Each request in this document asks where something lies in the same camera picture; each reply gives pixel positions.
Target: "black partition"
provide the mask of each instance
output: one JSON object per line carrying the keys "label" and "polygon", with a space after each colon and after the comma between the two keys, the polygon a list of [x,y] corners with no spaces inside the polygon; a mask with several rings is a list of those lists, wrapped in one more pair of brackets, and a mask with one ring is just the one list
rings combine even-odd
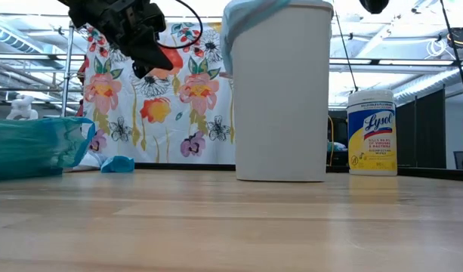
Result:
{"label": "black partition", "polygon": [[444,89],[397,107],[397,162],[446,168]]}

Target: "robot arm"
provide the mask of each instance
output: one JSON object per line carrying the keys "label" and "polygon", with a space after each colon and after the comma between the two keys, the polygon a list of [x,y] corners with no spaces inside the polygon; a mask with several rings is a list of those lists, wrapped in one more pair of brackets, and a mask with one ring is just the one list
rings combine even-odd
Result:
{"label": "robot arm", "polygon": [[79,28],[90,23],[106,36],[111,46],[134,61],[134,73],[143,78],[150,70],[172,70],[157,40],[165,30],[165,18],[149,0],[58,0],[70,8]]}

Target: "wooden tabletop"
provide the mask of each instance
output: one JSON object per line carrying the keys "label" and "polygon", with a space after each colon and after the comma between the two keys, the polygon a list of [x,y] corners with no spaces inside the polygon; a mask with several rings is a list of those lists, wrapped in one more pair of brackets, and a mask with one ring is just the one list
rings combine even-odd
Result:
{"label": "wooden tabletop", "polygon": [[98,172],[0,183],[0,271],[463,271],[463,182]]}

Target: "teal cloth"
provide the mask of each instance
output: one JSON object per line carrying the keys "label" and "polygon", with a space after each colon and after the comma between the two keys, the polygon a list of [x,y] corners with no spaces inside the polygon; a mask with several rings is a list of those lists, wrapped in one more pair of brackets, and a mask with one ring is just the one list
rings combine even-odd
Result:
{"label": "teal cloth", "polygon": [[114,156],[103,163],[100,171],[102,173],[130,173],[134,171],[134,168],[134,159],[126,156]]}
{"label": "teal cloth", "polygon": [[[87,137],[82,124],[89,124]],[[77,166],[95,134],[86,118],[0,120],[0,180],[61,175]]]}
{"label": "teal cloth", "polygon": [[[333,145],[334,147],[334,152],[335,151],[347,151],[347,147],[341,143],[335,143]],[[327,152],[332,152],[332,143],[328,142],[327,143]]]}
{"label": "teal cloth", "polygon": [[243,32],[258,25],[282,10],[291,0],[232,0],[224,8],[221,29],[221,52],[224,69],[233,75],[231,49],[235,39]]}

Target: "white stuffed animal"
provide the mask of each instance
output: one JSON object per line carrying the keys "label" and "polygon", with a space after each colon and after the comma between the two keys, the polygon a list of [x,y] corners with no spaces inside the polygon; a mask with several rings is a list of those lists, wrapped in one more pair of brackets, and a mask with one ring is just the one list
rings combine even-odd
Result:
{"label": "white stuffed animal", "polygon": [[32,102],[35,100],[29,95],[17,95],[17,99],[11,101],[11,112],[6,119],[15,119],[18,116],[20,120],[34,120],[38,118],[36,110],[32,110]]}

